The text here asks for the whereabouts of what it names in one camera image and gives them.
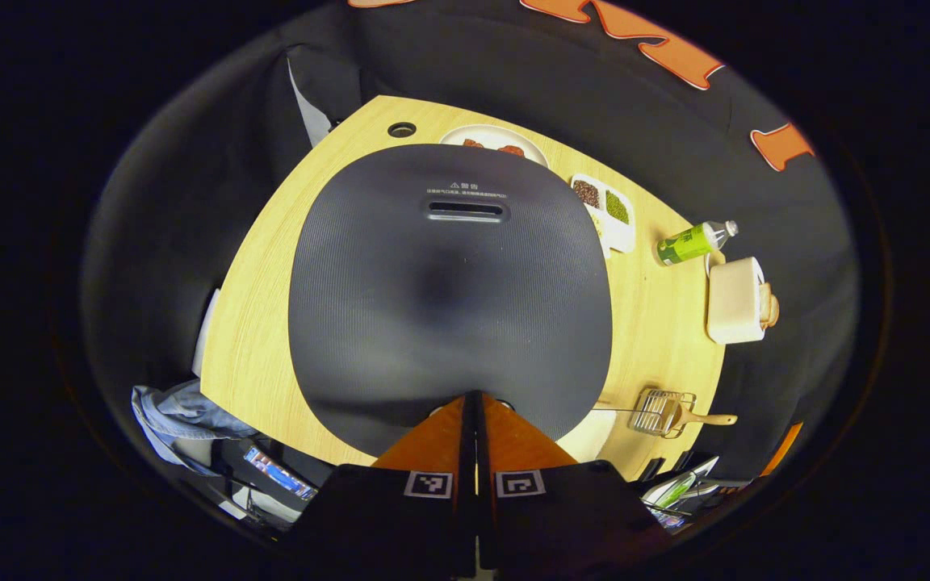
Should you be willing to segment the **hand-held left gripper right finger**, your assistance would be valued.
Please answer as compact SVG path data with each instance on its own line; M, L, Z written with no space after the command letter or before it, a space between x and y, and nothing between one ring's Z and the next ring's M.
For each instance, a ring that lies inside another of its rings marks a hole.
M671 548L613 464L576 460L490 395L477 407L481 566L501 579L608 579Z

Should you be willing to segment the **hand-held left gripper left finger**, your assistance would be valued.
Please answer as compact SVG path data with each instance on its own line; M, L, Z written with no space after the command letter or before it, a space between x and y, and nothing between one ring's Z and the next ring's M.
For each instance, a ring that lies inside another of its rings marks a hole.
M292 527L295 579L467 579L476 565L476 415L470 392L372 466L343 464Z

